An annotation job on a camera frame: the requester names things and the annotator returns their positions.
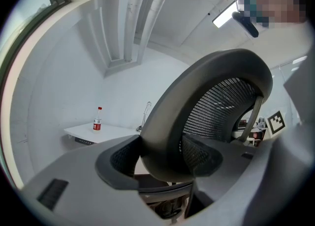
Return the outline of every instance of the ceiling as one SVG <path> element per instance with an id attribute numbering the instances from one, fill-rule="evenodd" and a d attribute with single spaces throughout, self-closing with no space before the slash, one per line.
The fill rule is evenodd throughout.
<path id="1" fill-rule="evenodd" d="M 276 29 L 264 29 L 258 25 L 256 28 L 260 35 L 256 39 L 232 19 L 218 29 L 212 21 L 233 1 L 165 0 L 148 47 L 191 64 L 211 52 L 245 45 L 257 52 L 269 67 L 298 58 L 310 48 L 314 37 L 307 23 L 299 26 L 282 25 Z M 141 29 L 138 28 L 137 33 L 139 36 Z M 277 40 L 280 41 L 279 48 L 275 43 Z M 290 43 L 290 51 L 284 49 L 285 43 Z M 273 56 L 270 56 L 270 50 L 273 50 Z"/>
<path id="2" fill-rule="evenodd" d="M 212 21 L 233 1 L 95 0 L 96 11 L 89 22 L 107 70 L 113 72 L 141 64 L 146 47 L 189 65 L 209 53 L 231 48 L 250 49 L 269 67 L 307 53 L 314 41 L 308 23 L 272 29 L 257 25 L 258 38 L 249 36 L 233 19 L 217 28 Z M 132 43 L 140 44 L 137 57 L 131 57 Z"/>

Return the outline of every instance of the ceiling light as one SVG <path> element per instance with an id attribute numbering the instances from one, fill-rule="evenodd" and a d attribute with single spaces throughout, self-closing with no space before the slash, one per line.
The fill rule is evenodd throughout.
<path id="1" fill-rule="evenodd" d="M 229 19 L 232 18 L 232 13 L 237 11 L 236 2 L 230 4 L 223 12 L 221 12 L 212 22 L 217 28 L 223 26 Z"/>
<path id="2" fill-rule="evenodd" d="M 303 56 L 303 57 L 301 57 L 301 58 L 298 58 L 298 59 L 294 60 L 294 61 L 292 62 L 292 64 L 299 63 L 299 62 L 305 60 L 306 58 L 307 58 L 307 56 Z"/>

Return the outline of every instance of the office chair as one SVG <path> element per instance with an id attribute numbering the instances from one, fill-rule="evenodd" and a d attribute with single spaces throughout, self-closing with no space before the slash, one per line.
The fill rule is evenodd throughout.
<path id="1" fill-rule="evenodd" d="M 166 90 L 142 129 L 145 167 L 157 179 L 184 182 L 195 177 L 200 158 L 212 157 L 213 165 L 199 170 L 211 173 L 222 161 L 220 154 L 205 153 L 191 138 L 230 143 L 233 128 L 253 109 L 239 138 L 244 142 L 272 83 L 268 66 L 249 50 L 219 51 L 198 60 Z"/>
<path id="2" fill-rule="evenodd" d="M 23 194 L 83 224 L 115 217 L 118 208 L 122 213 L 144 209 L 134 191 L 147 204 L 176 200 L 172 213 L 164 214 L 176 218 L 190 195 L 185 214 L 189 217 L 221 198 L 252 161 L 256 148 L 242 141 L 271 89 L 270 70 L 255 53 L 235 49 L 209 54 L 166 90 L 140 135 L 67 153 L 37 174 Z M 251 109 L 242 136 L 233 141 L 233 127 Z M 162 181 L 156 187 L 140 186 L 135 178 L 139 156 L 150 174 Z M 133 200 L 132 206 L 122 200 Z M 104 201 L 116 204 L 108 208 L 113 208 L 111 213 L 93 209 Z M 82 202 L 84 215 L 76 213 Z"/>

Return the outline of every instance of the white desk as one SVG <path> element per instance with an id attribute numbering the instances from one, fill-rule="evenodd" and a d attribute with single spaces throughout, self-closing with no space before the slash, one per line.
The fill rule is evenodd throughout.
<path id="1" fill-rule="evenodd" d="M 100 130 L 93 130 L 93 123 L 67 128 L 64 129 L 64 131 L 68 135 L 74 136 L 76 142 L 85 145 L 101 143 L 118 137 L 140 134 L 135 129 L 127 129 L 104 124 L 100 126 Z M 148 174 L 148 171 L 144 167 L 140 158 L 136 165 L 135 174 Z"/>

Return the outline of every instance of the shelf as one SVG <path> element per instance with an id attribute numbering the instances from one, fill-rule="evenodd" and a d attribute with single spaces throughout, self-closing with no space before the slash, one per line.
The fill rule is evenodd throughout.
<path id="1" fill-rule="evenodd" d="M 67 128 L 64 131 L 71 136 L 93 143 L 101 143 L 118 137 L 140 134 L 135 129 L 104 124 L 101 125 L 100 130 L 93 130 L 93 123 Z"/>

